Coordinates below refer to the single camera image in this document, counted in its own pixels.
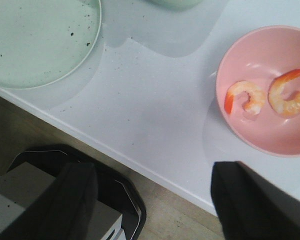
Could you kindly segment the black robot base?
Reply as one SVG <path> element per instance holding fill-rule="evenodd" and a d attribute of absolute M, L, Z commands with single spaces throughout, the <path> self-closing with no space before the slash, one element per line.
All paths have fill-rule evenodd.
<path fill-rule="evenodd" d="M 48 145 L 18 154 L 0 175 L 0 233 L 47 190 L 68 163 L 92 163 L 98 197 L 85 240 L 136 240 L 146 207 L 129 179 L 67 145 Z"/>

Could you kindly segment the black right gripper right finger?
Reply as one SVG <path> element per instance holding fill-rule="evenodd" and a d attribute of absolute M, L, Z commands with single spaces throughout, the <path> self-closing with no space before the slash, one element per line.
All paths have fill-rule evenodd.
<path fill-rule="evenodd" d="M 300 201 L 243 162 L 215 162 L 210 195 L 225 239 L 300 240 Z"/>

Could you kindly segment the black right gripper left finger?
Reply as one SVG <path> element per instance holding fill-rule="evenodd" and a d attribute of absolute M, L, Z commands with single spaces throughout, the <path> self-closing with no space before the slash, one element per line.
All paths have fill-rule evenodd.
<path fill-rule="evenodd" d="M 84 240 L 98 198 L 92 163 L 67 163 L 37 200 L 0 233 L 0 240 Z"/>

